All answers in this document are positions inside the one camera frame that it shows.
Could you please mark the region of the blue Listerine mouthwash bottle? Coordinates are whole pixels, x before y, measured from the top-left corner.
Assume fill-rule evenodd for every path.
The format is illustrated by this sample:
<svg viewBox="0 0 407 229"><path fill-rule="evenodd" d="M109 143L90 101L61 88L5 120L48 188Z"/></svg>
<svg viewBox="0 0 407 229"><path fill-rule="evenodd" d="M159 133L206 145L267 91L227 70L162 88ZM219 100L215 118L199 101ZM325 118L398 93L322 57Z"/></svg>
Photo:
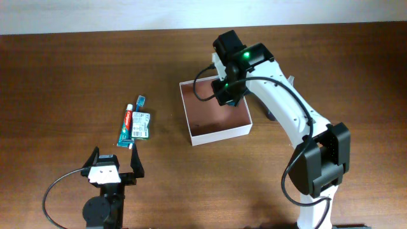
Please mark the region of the blue Listerine mouthwash bottle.
<svg viewBox="0 0 407 229"><path fill-rule="evenodd" d="M237 107L239 105L239 103L240 103L240 99L239 100L230 100L226 104L229 106Z"/></svg>

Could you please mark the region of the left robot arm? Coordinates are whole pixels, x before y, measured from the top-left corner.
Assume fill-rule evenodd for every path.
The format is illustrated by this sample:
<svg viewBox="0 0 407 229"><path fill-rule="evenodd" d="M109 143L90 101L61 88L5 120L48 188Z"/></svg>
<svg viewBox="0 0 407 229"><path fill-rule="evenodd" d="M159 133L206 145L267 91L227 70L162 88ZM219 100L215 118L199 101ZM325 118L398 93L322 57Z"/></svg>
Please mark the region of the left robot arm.
<svg viewBox="0 0 407 229"><path fill-rule="evenodd" d="M98 196L84 204L82 215L87 228L123 227L125 188L135 186L137 179L145 175L136 146L132 146L130 167L132 172L119 172L116 155L101 155L99 148L94 148L81 171L81 175L100 190Z"/></svg>

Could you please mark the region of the green white soap packet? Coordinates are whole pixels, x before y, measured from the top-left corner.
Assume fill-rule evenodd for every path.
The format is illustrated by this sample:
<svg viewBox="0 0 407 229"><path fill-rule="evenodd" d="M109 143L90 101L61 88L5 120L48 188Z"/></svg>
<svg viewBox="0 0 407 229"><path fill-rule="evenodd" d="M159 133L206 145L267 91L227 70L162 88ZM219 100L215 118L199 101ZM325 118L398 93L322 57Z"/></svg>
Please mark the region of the green white soap packet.
<svg viewBox="0 0 407 229"><path fill-rule="evenodd" d="M149 113L137 112L132 113L132 131L133 139L149 139L149 123L151 115Z"/></svg>

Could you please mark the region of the clear spray bottle dark liquid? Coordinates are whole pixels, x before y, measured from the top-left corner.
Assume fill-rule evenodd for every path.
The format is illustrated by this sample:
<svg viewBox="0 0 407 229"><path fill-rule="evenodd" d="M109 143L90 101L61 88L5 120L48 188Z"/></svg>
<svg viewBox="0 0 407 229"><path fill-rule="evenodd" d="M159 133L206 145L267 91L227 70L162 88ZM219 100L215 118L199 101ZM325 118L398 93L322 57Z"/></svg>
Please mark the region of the clear spray bottle dark liquid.
<svg viewBox="0 0 407 229"><path fill-rule="evenodd" d="M289 82L289 84L293 87L294 86L294 76L289 76L287 81ZM268 106L263 103L263 107L266 110L266 117L270 120L270 121L275 121L276 118L274 117L273 113L271 112L271 110L268 108Z"/></svg>

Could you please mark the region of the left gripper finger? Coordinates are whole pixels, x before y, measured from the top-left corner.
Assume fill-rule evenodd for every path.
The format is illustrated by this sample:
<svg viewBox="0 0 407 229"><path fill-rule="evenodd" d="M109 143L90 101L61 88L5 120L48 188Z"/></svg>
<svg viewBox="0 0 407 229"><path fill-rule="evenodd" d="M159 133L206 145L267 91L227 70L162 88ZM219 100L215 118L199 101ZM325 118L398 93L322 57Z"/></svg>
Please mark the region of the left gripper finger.
<svg viewBox="0 0 407 229"><path fill-rule="evenodd" d="M132 145L132 154L131 154L131 161L130 166L133 170L135 178L143 178L144 177L144 168L142 166L141 160L139 158L137 146L135 143Z"/></svg>
<svg viewBox="0 0 407 229"><path fill-rule="evenodd" d="M96 146L88 160L84 163L83 168L89 168L94 166L97 163L97 160L99 158L99 148Z"/></svg>

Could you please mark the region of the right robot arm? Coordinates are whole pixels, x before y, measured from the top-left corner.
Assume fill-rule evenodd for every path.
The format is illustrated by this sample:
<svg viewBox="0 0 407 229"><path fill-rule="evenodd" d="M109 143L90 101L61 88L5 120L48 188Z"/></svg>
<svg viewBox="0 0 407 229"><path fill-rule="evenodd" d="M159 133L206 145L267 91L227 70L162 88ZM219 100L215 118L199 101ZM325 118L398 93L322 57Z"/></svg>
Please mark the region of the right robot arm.
<svg viewBox="0 0 407 229"><path fill-rule="evenodd" d="M245 94L254 94L286 132L294 153L280 185L287 195L290 179L300 192L298 228L334 228L333 197L350 168L350 131L320 115L286 78L272 53L262 43L244 45L235 31L213 42L213 66L219 78L212 82L219 105L237 106Z"/></svg>

